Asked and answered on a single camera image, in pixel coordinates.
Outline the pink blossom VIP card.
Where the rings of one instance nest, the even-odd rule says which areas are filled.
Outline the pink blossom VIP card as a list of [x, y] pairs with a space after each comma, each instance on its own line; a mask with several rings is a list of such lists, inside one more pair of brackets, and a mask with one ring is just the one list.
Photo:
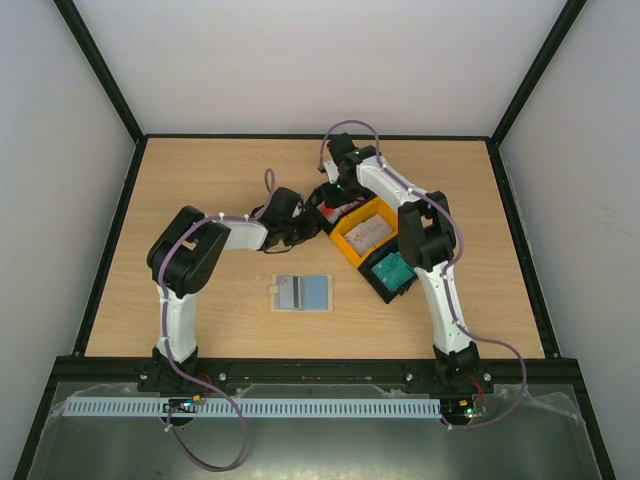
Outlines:
[[294, 310], [297, 306], [297, 280], [292, 275], [280, 275], [277, 279], [277, 306], [281, 310]]

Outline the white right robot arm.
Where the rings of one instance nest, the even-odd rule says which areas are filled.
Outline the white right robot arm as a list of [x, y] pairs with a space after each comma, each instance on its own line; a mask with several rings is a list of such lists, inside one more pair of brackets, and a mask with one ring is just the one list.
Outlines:
[[319, 170], [349, 199], [368, 190], [395, 211], [397, 242], [424, 291], [434, 329], [436, 379], [445, 390], [460, 390], [480, 363], [478, 348], [466, 328], [455, 285], [454, 250], [463, 248], [446, 196], [429, 192], [397, 172], [375, 143], [358, 148], [350, 135], [325, 135]]

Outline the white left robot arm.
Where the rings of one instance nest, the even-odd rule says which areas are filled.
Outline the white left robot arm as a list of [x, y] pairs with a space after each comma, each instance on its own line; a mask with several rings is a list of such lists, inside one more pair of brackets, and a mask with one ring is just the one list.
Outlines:
[[147, 255], [160, 296], [160, 335], [156, 350], [183, 364], [197, 351], [195, 338], [199, 292], [210, 280], [226, 250], [267, 253], [277, 245], [292, 248], [321, 230], [316, 215], [295, 191], [279, 187], [250, 214], [207, 215], [183, 207]]

